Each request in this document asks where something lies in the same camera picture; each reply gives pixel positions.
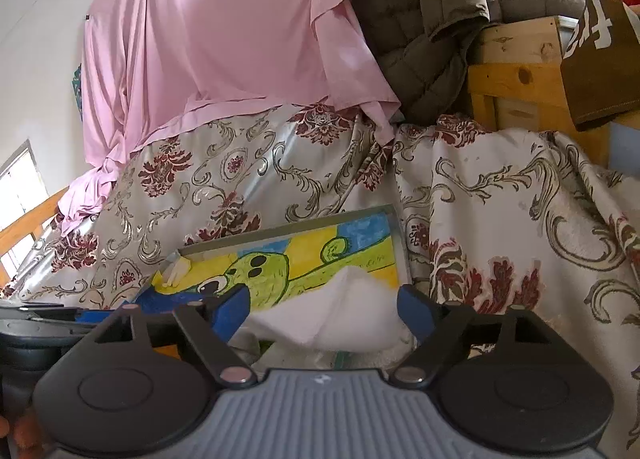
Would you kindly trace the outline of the person left hand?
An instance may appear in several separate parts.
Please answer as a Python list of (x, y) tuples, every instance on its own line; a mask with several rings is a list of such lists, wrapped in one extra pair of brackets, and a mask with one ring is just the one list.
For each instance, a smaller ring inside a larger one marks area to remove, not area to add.
[(42, 434), (36, 416), (25, 413), (11, 423), (5, 416), (0, 417), (1, 437), (12, 436), (19, 450), (30, 450), (42, 445)]

